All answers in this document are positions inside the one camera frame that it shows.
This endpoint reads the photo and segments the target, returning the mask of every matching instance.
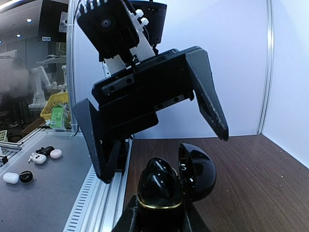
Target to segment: wooden surface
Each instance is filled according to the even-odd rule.
[[[309,232],[309,170],[262,135],[134,140],[126,204],[152,157],[178,170],[181,142],[201,147],[216,164],[214,191],[195,203],[212,232]]]

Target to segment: green carton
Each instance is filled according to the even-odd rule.
[[[67,129],[67,120],[69,112],[62,104],[53,107],[52,116],[50,121],[50,127],[57,131],[65,131]]]

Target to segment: earbud case lid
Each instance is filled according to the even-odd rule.
[[[180,144],[178,168],[186,199],[195,202],[211,193],[216,182],[216,169],[202,149],[191,144]]]

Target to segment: black earbud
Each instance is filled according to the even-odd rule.
[[[172,168],[169,163],[162,158],[153,158],[147,164],[147,172],[151,173],[154,171],[168,172],[172,175]]]
[[[162,199],[170,199],[173,197],[174,179],[173,176],[167,172],[150,173],[144,186],[149,190],[148,192],[154,196]]]
[[[54,148],[52,146],[48,146],[46,148],[41,147],[39,150],[36,150],[35,152],[48,157],[53,150],[54,150]]]
[[[19,174],[19,180],[23,183],[30,182],[33,179],[33,174],[30,171],[23,171]]]
[[[146,178],[143,183],[147,194],[162,199],[170,199],[174,192],[174,178],[169,163],[161,158],[151,159],[146,167]]]

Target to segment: white wall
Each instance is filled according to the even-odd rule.
[[[263,134],[309,167],[309,1],[273,2],[275,60]]]
[[[230,135],[256,134],[266,66],[265,1],[161,2],[166,3],[168,9],[159,51],[183,50],[194,45],[204,48],[209,54],[215,88]],[[77,100],[88,97],[95,102],[91,88],[103,75],[98,53],[78,27],[74,39]],[[136,138],[214,136],[200,115],[196,101],[186,100],[157,114],[159,124],[138,133]]]
[[[76,102],[88,98],[97,108],[98,103],[91,94],[93,84],[103,79],[102,64],[98,52],[81,28],[75,23],[74,30],[74,78]]]

